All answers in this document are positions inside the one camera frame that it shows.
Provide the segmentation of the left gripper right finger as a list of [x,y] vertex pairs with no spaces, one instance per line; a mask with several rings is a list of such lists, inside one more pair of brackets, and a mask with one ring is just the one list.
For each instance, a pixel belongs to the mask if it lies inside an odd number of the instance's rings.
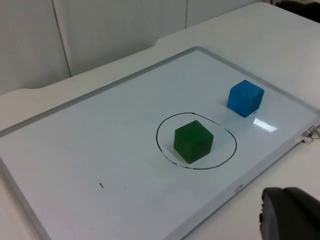
[[295,240],[320,239],[320,201],[297,187],[287,187],[284,192],[291,206],[292,231]]

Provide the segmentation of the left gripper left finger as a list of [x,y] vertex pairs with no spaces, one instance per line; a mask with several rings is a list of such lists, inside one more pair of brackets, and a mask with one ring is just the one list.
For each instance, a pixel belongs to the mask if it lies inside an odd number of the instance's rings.
[[290,217],[292,202],[285,188],[267,187],[262,192],[259,229],[263,240],[294,240]]

